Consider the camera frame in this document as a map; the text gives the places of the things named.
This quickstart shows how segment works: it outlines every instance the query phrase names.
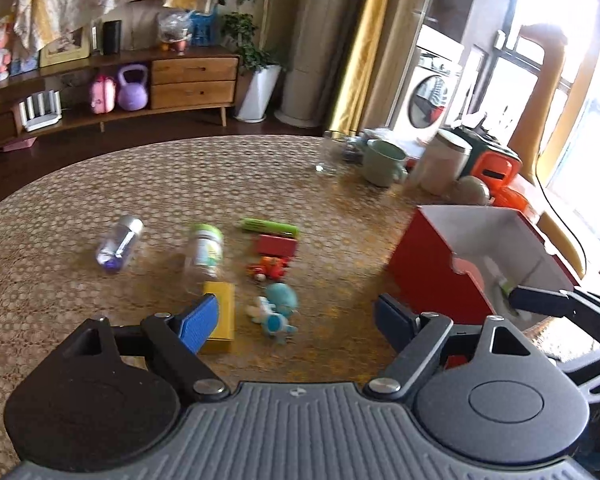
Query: picture frame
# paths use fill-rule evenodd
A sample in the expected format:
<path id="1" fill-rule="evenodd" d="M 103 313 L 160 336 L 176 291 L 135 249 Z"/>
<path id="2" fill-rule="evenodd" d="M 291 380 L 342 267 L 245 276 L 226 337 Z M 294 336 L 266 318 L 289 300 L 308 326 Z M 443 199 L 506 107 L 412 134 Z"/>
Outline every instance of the picture frame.
<path id="1" fill-rule="evenodd" d="M 11 59 L 11 65 L 9 66 L 10 75 L 20 75 L 32 70 L 36 70 L 40 63 L 40 53 L 36 52 L 30 57 L 18 57 L 16 55 Z"/>
<path id="2" fill-rule="evenodd" d="M 81 27 L 49 43 L 40 51 L 40 68 L 65 61 L 89 57 L 91 53 L 90 28 Z"/>

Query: round ball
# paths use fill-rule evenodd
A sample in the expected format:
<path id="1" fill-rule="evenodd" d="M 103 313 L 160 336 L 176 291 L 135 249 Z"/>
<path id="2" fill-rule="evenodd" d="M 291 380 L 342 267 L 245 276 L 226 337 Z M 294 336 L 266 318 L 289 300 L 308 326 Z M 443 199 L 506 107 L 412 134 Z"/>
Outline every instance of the round ball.
<path id="1" fill-rule="evenodd" d="M 459 179 L 449 192 L 449 199 L 460 205 L 489 205 L 489 188 L 478 177 L 467 175 Z"/>

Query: wooden floor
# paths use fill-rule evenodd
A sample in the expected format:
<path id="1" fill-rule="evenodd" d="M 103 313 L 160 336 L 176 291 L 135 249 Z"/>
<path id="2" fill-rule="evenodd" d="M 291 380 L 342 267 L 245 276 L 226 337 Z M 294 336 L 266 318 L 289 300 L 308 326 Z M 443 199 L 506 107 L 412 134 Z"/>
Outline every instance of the wooden floor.
<path id="1" fill-rule="evenodd" d="M 214 112 L 174 112 L 171 114 L 113 121 L 104 133 L 97 125 L 39 137 L 29 149 L 0 152 L 0 201 L 29 182 L 81 160 L 126 148 L 223 135 L 320 135 L 280 123 L 275 118 L 259 124 L 230 119 L 226 128 Z"/>

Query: patterned tablecloth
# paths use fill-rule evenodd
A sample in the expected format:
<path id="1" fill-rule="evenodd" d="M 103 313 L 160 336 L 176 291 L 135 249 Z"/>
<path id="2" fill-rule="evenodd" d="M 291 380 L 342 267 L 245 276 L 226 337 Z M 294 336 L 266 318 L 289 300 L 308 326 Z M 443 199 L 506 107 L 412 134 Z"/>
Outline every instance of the patterned tablecloth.
<path id="1" fill-rule="evenodd" d="M 392 286 L 383 274 L 414 211 L 431 197 L 366 184 L 355 168 L 315 173 L 320 139 L 287 136 L 178 140 L 69 166 L 0 203 L 0 474 L 17 457 L 2 424 L 16 385 L 85 318 L 135 324 L 179 312 L 182 250 L 191 222 L 225 235 L 223 281 L 236 285 L 236 341 L 205 361 L 238 380 L 360 383 L 394 352 L 375 329 L 372 300 Z M 106 276 L 94 248 L 123 214 L 146 225 L 136 256 Z M 298 256 L 286 280 L 298 293 L 299 333 L 265 338 L 244 313 L 259 293 L 245 276 L 255 260 L 243 216 L 298 225 Z"/>

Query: green mug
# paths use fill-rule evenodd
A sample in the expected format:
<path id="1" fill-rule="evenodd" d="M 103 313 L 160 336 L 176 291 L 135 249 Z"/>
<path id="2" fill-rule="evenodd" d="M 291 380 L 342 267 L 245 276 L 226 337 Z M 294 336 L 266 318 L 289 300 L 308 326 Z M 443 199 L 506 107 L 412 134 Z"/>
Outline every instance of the green mug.
<path id="1" fill-rule="evenodd" d="M 382 139 L 372 139 L 366 144 L 362 159 L 362 175 L 379 187 L 389 187 L 407 178 L 404 163 L 407 154 L 395 144 Z"/>

